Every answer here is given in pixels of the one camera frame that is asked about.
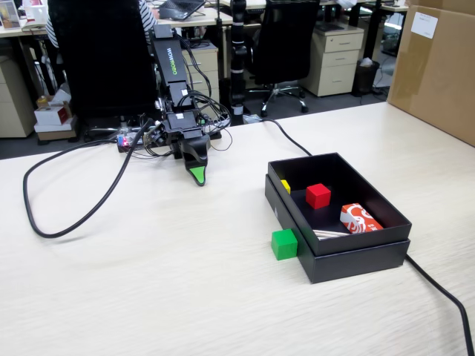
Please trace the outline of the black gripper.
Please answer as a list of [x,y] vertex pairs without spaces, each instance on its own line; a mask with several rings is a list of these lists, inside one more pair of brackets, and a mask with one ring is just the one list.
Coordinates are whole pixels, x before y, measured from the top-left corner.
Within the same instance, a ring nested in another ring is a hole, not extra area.
[[206,184],[206,166],[210,137],[204,133],[193,111],[168,113],[163,122],[166,144],[171,146],[175,159],[184,159],[186,170],[198,186]]

